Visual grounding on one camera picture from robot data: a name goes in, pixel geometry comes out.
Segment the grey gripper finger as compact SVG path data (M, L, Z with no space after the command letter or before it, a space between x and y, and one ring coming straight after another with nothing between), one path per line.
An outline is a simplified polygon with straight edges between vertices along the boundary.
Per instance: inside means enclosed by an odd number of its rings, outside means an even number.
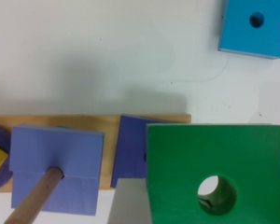
M107 224L152 224L145 179L118 180Z

